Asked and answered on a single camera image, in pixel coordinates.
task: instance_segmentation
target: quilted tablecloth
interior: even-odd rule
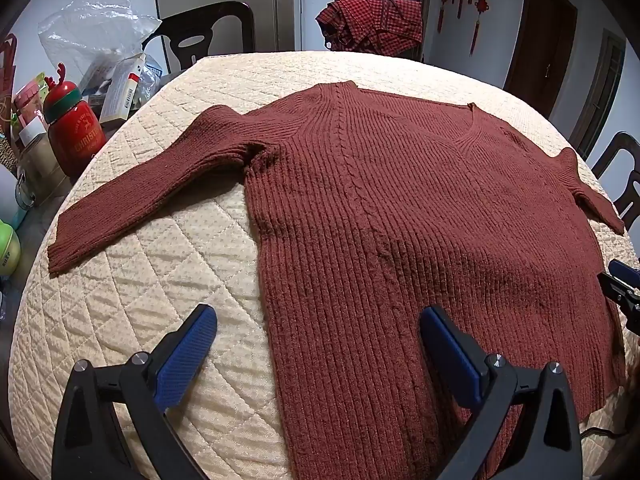
[[[157,155],[213,104],[244,113],[316,83],[344,80],[437,101],[475,102],[549,155],[568,146],[547,120],[510,94],[409,60],[338,52],[210,57],[169,83],[110,139],[61,210]],[[578,162],[581,178],[603,192]],[[57,218],[22,296],[10,358],[12,427],[27,467],[38,478],[50,478],[58,409],[76,360],[112,365],[141,349],[150,351],[204,301],[216,309],[218,336],[169,419],[212,480],[291,478],[258,294],[257,247],[240,176],[193,183],[134,232],[52,278],[46,247],[55,240],[56,225]],[[616,236],[594,221],[591,226],[606,262],[613,257],[637,262],[627,235]],[[638,344],[626,331],[625,349],[631,365]],[[618,400],[612,396],[586,423],[607,427]],[[155,478],[126,409],[116,409],[141,471]],[[586,472],[601,462],[607,445],[602,438],[584,441]]]

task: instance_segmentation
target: red sweater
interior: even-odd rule
[[[424,358],[418,313],[431,303],[514,365],[558,359],[580,418],[621,384],[618,312],[581,209],[618,234],[622,222],[578,179],[573,150],[550,158],[475,105],[347,82],[244,116],[211,107],[165,152],[60,215],[50,272],[104,248],[198,174],[233,166],[246,173],[298,480],[422,480],[443,458],[463,414]]]

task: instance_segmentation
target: red bottle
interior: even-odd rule
[[[60,80],[45,80],[49,94],[44,99],[44,118],[49,123],[49,142],[56,159],[72,180],[77,179],[107,139],[94,112],[82,101],[78,87],[65,81],[64,64],[58,65]]]

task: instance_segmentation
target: barcode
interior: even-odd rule
[[[129,107],[131,106],[131,99],[133,97],[133,88],[129,88],[129,93],[127,93],[127,99],[126,101],[124,101],[124,107],[129,110]]]

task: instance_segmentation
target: mug handle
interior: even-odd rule
[[[25,211],[31,209],[36,202],[36,196],[29,190],[24,170],[20,166],[18,166],[18,181],[15,183],[15,201]]]

